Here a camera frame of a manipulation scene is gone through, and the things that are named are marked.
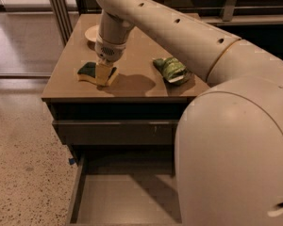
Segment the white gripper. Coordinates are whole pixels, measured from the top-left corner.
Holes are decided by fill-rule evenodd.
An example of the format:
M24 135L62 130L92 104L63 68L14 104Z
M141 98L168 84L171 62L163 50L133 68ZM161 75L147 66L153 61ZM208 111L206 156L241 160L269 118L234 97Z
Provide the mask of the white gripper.
M111 62L116 62L123 56L125 43L114 44L97 36L94 50L99 58L104 59L98 61L95 66L96 84L104 86L112 72L113 64Z

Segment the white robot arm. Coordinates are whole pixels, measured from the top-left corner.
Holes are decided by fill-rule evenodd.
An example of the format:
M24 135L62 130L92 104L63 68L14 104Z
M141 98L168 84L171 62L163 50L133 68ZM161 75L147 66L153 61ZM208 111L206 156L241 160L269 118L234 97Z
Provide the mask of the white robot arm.
M152 0L96 0L100 40L135 25L206 82L175 135L183 226L283 226L283 61Z

